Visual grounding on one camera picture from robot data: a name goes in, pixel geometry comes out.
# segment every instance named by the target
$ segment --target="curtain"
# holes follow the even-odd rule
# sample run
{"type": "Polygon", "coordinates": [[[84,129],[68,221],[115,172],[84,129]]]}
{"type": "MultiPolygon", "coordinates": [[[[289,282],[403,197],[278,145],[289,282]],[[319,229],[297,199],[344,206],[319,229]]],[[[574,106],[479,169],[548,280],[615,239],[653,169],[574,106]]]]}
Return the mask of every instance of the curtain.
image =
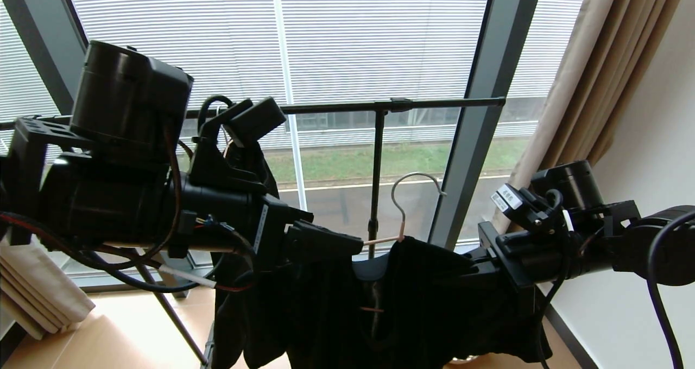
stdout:
{"type": "MultiPolygon", "coordinates": [[[[584,0],[536,134],[509,184],[527,186],[539,169],[603,156],[678,1],[584,0]]],[[[500,231],[509,226],[499,211],[493,221],[500,231]]]]}
{"type": "Polygon", "coordinates": [[[42,339],[81,322],[94,303],[34,243],[0,244],[0,305],[27,333],[42,339]]]}

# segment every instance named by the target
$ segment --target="clothes hanger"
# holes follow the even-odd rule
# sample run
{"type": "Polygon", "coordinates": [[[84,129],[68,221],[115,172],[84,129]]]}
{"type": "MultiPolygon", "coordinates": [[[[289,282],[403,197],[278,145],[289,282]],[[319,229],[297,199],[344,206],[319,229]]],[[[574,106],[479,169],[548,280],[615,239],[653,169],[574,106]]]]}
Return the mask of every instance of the clothes hanger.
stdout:
{"type": "Polygon", "coordinates": [[[387,243],[387,242],[390,242],[393,240],[397,240],[399,242],[403,241],[403,238],[404,238],[403,233],[405,231],[405,211],[398,204],[398,202],[395,200],[395,188],[397,188],[398,184],[403,179],[409,178],[411,176],[417,176],[417,175],[426,176],[427,178],[432,179],[432,181],[434,182],[434,185],[437,187],[437,193],[439,193],[442,196],[446,196],[446,193],[444,193],[444,191],[442,191],[441,188],[439,187],[439,181],[437,181],[437,178],[435,178],[434,176],[432,176],[426,172],[410,172],[409,174],[405,174],[405,175],[401,176],[400,178],[398,178],[397,181],[395,181],[395,183],[393,183],[393,186],[391,187],[391,200],[393,201],[393,204],[395,205],[395,207],[398,208],[398,210],[400,211],[400,215],[401,215],[400,230],[398,232],[398,236],[394,236],[392,238],[384,238],[384,239],[367,241],[367,242],[364,242],[365,246],[379,244],[379,243],[387,243]]]}

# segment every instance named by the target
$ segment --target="tile floor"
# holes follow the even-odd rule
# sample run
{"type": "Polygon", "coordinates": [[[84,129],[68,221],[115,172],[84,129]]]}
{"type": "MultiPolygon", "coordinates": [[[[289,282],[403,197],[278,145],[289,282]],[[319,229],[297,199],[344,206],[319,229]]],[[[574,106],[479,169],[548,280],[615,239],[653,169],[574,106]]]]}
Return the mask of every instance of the tile floor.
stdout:
{"type": "MultiPolygon", "coordinates": [[[[92,295],[97,307],[87,319],[61,334],[44,340],[27,337],[3,366],[4,369],[198,369],[193,352],[154,295],[147,292],[117,292],[92,295]]],[[[169,297],[174,310],[189,332],[204,349],[213,321],[214,294],[196,288],[187,299],[169,297]]],[[[556,332],[546,324],[554,356],[550,367],[580,369],[556,332]]],[[[286,357],[265,366],[289,369],[286,357]]],[[[539,368],[524,364],[516,357],[490,354],[470,364],[449,365],[447,369],[539,368]]],[[[233,369],[247,369],[238,362],[233,369]]]]}

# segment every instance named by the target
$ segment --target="metal hanger hook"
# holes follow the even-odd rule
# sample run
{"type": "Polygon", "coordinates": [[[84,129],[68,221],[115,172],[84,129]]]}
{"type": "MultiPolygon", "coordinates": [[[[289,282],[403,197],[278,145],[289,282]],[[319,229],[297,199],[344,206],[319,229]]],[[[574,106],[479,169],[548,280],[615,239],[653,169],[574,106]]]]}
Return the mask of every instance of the metal hanger hook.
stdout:
{"type": "Polygon", "coordinates": [[[398,204],[398,202],[395,200],[395,188],[398,187],[398,183],[400,183],[403,179],[409,178],[411,176],[417,176],[417,175],[426,176],[427,178],[432,179],[432,181],[434,182],[434,185],[437,187],[437,193],[439,193],[442,196],[446,196],[446,193],[444,193],[444,191],[442,191],[441,188],[439,187],[439,181],[437,181],[437,178],[428,174],[427,172],[410,172],[410,174],[405,174],[405,175],[401,176],[400,178],[398,178],[398,180],[395,181],[395,183],[393,183],[393,186],[391,188],[391,200],[393,201],[393,204],[395,205],[395,207],[398,208],[398,210],[400,211],[400,215],[401,215],[400,237],[403,236],[403,230],[405,228],[405,211],[398,204]]]}

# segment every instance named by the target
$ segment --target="black horizontal bar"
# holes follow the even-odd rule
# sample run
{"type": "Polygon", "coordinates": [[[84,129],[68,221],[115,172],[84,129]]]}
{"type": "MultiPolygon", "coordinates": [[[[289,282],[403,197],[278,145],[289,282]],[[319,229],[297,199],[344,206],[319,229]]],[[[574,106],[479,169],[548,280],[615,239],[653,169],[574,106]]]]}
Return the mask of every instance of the black horizontal bar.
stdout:
{"type": "MultiPolygon", "coordinates": [[[[501,107],[506,98],[489,99],[451,99],[451,100],[407,100],[394,99],[381,102],[360,102],[352,104],[308,104],[281,105],[285,114],[316,114],[318,112],[353,112],[353,111],[407,111],[412,109],[446,109],[447,107],[501,107]]],[[[198,118],[200,110],[186,111],[186,118],[198,118]]],[[[217,115],[216,110],[208,110],[208,117],[217,115]]],[[[39,117],[43,121],[57,124],[69,124],[71,115],[56,115],[55,117],[39,117]]],[[[15,121],[0,122],[0,131],[14,129],[15,121]]]]}

